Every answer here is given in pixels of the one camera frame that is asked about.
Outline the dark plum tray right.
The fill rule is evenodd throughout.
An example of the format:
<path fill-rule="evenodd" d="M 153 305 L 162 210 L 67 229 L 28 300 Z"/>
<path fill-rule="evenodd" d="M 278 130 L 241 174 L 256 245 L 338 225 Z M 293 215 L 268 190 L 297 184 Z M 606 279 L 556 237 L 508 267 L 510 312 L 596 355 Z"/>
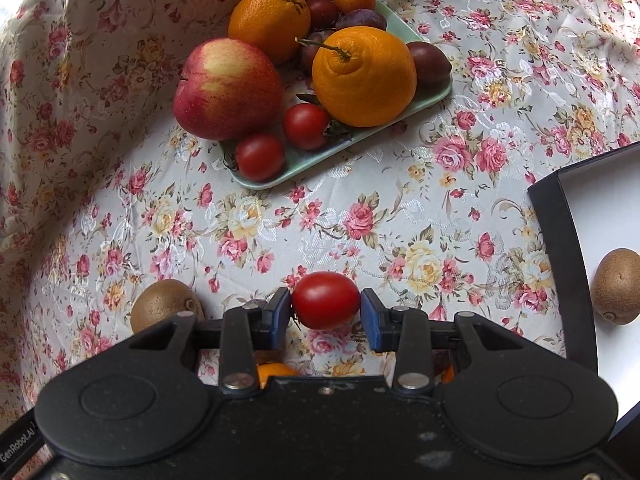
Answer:
<path fill-rule="evenodd" d="M 424 86 L 437 84 L 449 77 L 451 64 L 438 47 L 428 42 L 413 41 L 408 42 L 407 48 L 416 66 L 416 78 L 419 84 Z"/>

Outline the red apple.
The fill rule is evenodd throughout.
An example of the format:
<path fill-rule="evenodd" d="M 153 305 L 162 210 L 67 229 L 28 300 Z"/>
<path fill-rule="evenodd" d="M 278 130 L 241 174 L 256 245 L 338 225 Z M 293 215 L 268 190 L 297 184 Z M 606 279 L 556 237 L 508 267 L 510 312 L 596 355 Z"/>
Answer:
<path fill-rule="evenodd" d="M 282 101 L 280 74 L 264 52 L 242 40 L 216 38 L 186 59 L 172 111 L 186 132 L 227 141 L 272 127 Z"/>

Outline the cherry tomato tray front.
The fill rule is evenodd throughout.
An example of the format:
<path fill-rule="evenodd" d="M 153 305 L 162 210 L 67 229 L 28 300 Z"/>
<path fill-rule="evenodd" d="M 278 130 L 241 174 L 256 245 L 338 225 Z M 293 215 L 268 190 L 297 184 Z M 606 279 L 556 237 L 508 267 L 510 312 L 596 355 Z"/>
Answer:
<path fill-rule="evenodd" d="M 235 161 L 243 177 L 262 182 L 276 176 L 285 162 L 282 141 L 274 134 L 255 133 L 235 148 Z"/>

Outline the dark plum tray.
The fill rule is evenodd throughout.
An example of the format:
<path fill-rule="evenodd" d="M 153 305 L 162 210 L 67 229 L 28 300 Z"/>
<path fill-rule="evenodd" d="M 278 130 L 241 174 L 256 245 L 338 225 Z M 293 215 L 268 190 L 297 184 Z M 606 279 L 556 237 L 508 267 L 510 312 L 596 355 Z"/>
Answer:
<path fill-rule="evenodd" d="M 416 78 L 419 84 L 424 86 L 437 84 L 449 77 L 451 64 L 438 47 L 428 42 L 413 41 L 408 42 L 407 48 L 416 66 Z"/>
<path fill-rule="evenodd" d="M 342 15 L 335 23 L 336 30 L 356 26 L 368 26 L 385 30 L 387 28 L 387 21 L 382 14 L 379 14 L 375 10 L 357 9 Z"/>

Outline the cherry tomato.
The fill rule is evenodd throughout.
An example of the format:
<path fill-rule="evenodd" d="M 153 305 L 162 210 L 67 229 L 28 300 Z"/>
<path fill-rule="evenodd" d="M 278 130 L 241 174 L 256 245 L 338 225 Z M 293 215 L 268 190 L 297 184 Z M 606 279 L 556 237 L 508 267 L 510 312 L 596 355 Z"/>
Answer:
<path fill-rule="evenodd" d="M 292 293 L 299 322 L 311 330 L 333 330 L 360 310 L 360 291 L 345 275 L 318 271 L 305 275 Z"/>

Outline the small mandarin orange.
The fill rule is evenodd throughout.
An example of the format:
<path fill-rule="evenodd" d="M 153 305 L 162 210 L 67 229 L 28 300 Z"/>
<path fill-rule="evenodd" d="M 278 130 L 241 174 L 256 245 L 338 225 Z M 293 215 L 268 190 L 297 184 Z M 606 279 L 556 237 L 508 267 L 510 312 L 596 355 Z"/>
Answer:
<path fill-rule="evenodd" d="M 298 376 L 298 371 L 294 368 L 281 363 L 281 362 L 269 362 L 259 364 L 257 367 L 258 378 L 260 382 L 260 388 L 265 389 L 268 385 L 271 377 L 288 377 Z"/>

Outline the cherry tomato tray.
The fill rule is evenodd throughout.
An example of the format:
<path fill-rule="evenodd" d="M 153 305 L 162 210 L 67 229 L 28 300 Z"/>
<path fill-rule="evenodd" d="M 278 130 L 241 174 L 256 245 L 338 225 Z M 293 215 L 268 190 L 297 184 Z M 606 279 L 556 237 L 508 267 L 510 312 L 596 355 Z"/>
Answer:
<path fill-rule="evenodd" d="M 276 176 L 285 162 L 282 141 L 274 134 L 255 133 L 235 148 L 235 161 L 243 177 L 262 182 Z"/>
<path fill-rule="evenodd" d="M 284 114 L 282 131 L 286 140 L 305 151 L 314 151 L 326 144 L 324 130 L 331 118 L 320 106 L 300 103 Z"/>

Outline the brown kiwi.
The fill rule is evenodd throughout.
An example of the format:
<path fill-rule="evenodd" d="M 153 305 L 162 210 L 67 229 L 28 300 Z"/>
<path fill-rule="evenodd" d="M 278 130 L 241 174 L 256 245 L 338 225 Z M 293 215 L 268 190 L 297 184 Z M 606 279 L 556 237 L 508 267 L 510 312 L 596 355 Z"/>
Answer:
<path fill-rule="evenodd" d="M 600 261 L 591 283 L 593 310 L 610 323 L 626 325 L 639 316 L 639 254 L 611 250 Z"/>
<path fill-rule="evenodd" d="M 204 320 L 204 311 L 191 287 L 177 280 L 158 281 L 147 287 L 130 313 L 130 326 L 137 334 L 178 312 L 190 311 Z"/>

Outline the white box with dark rim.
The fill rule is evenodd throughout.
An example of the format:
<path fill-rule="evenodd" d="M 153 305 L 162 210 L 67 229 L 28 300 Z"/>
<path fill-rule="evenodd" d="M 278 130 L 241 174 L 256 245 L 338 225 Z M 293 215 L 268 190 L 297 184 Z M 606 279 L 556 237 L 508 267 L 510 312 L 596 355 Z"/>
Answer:
<path fill-rule="evenodd" d="M 614 434 L 639 415 L 639 323 L 593 311 L 591 286 L 612 250 L 639 250 L 639 144 L 553 171 L 527 190 L 558 294 L 567 359 L 600 375 L 618 403 Z"/>

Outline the large orange with stem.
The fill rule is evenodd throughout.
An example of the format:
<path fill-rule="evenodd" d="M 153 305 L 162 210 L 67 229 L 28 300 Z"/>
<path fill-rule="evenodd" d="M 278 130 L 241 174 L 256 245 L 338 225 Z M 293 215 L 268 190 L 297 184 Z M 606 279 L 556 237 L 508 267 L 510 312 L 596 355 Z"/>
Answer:
<path fill-rule="evenodd" d="M 311 79 L 320 105 L 345 125 L 388 124 L 416 94 L 416 66 L 406 44 L 385 30 L 356 26 L 318 44 Z"/>

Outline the cherry tomato tray middle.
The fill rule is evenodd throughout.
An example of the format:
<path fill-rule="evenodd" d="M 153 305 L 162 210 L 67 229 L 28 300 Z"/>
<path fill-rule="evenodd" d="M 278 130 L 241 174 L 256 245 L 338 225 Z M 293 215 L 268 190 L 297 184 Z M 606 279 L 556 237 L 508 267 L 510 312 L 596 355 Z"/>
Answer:
<path fill-rule="evenodd" d="M 282 131 L 286 140 L 305 151 L 314 151 L 326 144 L 324 130 L 331 118 L 320 106 L 300 103 L 284 114 Z"/>

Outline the dark plum tray middle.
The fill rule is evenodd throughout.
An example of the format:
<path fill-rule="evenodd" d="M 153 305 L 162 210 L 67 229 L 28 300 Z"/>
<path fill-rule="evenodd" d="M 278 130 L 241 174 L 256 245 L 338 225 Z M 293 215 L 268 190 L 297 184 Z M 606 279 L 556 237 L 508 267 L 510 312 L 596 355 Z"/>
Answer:
<path fill-rule="evenodd" d="M 387 28 L 387 21 L 382 14 L 379 14 L 375 10 L 357 9 L 342 15 L 335 23 L 336 30 L 356 26 L 368 26 L 385 30 Z"/>

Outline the dark red fruit tray rear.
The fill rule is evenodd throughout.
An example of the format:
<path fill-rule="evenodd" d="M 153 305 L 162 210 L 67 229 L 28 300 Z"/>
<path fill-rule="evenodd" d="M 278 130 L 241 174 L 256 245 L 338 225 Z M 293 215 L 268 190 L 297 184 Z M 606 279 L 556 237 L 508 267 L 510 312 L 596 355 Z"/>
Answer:
<path fill-rule="evenodd" d="M 332 0 L 306 0 L 310 12 L 312 30 L 329 29 L 334 26 L 340 9 Z"/>

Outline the rear orange on tray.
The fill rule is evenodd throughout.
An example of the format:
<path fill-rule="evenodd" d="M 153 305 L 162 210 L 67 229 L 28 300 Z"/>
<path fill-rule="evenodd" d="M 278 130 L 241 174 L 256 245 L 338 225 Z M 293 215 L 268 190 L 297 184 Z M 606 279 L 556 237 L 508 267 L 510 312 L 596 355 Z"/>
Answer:
<path fill-rule="evenodd" d="M 241 0 L 233 9 L 227 35 L 258 47 L 274 65 L 290 60 L 310 29 L 306 0 Z"/>

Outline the floral tablecloth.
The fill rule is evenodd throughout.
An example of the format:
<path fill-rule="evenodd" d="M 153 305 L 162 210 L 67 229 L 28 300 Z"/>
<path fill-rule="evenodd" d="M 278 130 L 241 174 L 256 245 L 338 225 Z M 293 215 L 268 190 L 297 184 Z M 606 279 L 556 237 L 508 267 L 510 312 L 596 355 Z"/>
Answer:
<path fill-rule="evenodd" d="M 146 286 L 210 316 L 320 269 L 555 352 L 527 197 L 639 136 L 639 0 L 384 0 L 452 64 L 450 99 L 267 192 L 171 101 L 239 0 L 1 0 L 1 420 L 126 337 Z"/>

